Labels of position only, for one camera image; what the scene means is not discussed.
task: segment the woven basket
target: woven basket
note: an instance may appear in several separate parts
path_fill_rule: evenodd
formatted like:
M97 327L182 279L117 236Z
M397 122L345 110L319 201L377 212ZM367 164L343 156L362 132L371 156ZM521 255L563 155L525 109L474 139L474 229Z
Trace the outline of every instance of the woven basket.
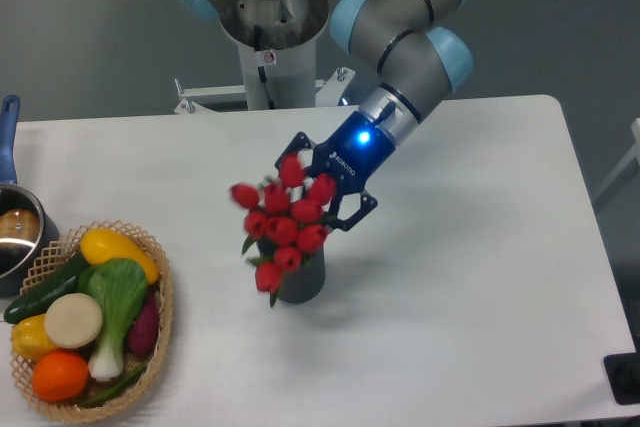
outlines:
M147 369L138 382L124 391L119 397L108 401L100 407L92 409L82 409L77 407L75 403L79 403L92 394L108 387L111 385L110 383L97 383L93 379L90 379L83 393L69 403L49 404L42 402L34 395L31 388L31 375L33 374L35 362L24 359L12 351L11 367L13 369L15 386L22 393L22 396L27 399L29 407L49 420L62 421L70 424L102 420L121 412L136 402L155 381L167 355L167 347L171 334L173 284L167 256L154 237L140 227L122 221L93 222L91 225L81 226L76 230L69 231L66 236L61 236L59 241L51 242L49 247L43 249L40 257L34 261L33 267L29 269L20 294L28 291L64 264L64 262L79 249L82 236L93 228L106 228L126 235L155 260L160 270L159 288L155 292L156 304L160 310L160 332L155 351L148 359ZM125 373L129 372L140 362L146 360L147 359L141 359L133 354L127 353L125 356Z

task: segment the yellow squash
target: yellow squash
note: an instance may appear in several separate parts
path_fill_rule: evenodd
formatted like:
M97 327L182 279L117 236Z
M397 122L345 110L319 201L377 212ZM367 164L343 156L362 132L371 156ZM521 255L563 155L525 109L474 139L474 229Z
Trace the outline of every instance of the yellow squash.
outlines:
M45 314L28 317L11 329L11 346L25 359L37 362L59 348L44 330L44 316Z
M80 240L80 250L91 265L104 264L111 259L131 259L144 270L147 284L160 277L158 266L135 242L109 229L91 229Z

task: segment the metal pot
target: metal pot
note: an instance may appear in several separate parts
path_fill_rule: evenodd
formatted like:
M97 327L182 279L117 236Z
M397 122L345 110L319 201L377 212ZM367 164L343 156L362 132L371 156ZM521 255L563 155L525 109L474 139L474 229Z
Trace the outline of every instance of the metal pot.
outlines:
M17 185L13 144L20 99L7 96L0 112L0 297L20 293L33 261L52 240L58 228L38 198Z

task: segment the orange fruit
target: orange fruit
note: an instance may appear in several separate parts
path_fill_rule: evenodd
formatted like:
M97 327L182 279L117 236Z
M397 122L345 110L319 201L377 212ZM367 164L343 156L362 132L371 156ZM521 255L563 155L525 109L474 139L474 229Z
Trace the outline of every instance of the orange fruit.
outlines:
M40 400L60 402L82 392L88 380L89 366L80 354L56 350L36 364L31 386Z

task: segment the blue light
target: blue light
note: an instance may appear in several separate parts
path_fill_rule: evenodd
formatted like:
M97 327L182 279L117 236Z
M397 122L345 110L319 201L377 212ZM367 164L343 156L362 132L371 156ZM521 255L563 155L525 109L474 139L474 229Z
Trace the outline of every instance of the blue light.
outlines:
M369 142L369 140L371 140L371 134L369 134L369 132L367 132L366 130L362 131L358 134L357 139L360 145L365 145Z

